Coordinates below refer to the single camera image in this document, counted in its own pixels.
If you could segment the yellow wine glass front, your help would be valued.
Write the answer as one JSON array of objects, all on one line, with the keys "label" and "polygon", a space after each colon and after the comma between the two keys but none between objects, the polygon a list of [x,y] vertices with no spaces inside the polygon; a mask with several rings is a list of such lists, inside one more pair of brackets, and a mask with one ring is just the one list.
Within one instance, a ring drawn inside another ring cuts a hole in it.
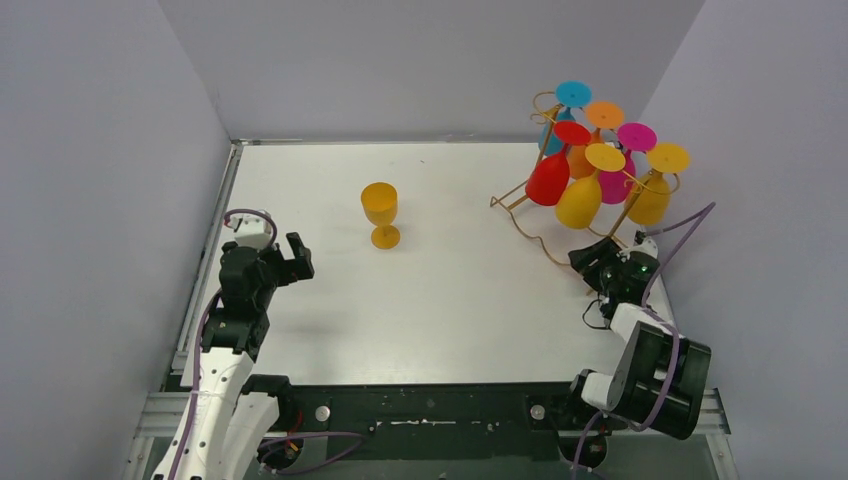
[{"label": "yellow wine glass front", "polygon": [[395,187],[385,182],[372,183],[362,190],[360,201],[367,220],[374,226],[371,233],[372,244],[382,250],[396,247],[401,234],[393,225],[398,213]]}]

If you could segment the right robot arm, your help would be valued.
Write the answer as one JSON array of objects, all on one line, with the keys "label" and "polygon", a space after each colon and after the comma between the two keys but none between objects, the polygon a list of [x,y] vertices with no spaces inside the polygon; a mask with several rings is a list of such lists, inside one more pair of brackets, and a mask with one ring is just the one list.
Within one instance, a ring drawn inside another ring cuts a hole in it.
[{"label": "right robot arm", "polygon": [[603,413],[641,431],[690,437],[700,416],[712,351],[681,334],[647,303],[661,262],[645,241],[622,248],[604,238],[568,254],[601,300],[607,330],[624,342],[611,374],[581,371],[563,401],[565,419],[585,429]]}]

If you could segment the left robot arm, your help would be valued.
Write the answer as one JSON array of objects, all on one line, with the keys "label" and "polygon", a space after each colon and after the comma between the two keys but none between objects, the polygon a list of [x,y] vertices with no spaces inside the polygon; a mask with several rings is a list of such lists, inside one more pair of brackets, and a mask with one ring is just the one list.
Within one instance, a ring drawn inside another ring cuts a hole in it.
[{"label": "left robot arm", "polygon": [[230,241],[222,248],[219,290],[205,311],[195,342],[189,399],[155,479],[241,479],[269,429],[289,428],[297,404],[280,392],[250,385],[269,330],[275,291],[314,276],[311,252],[299,234],[256,248]]}]

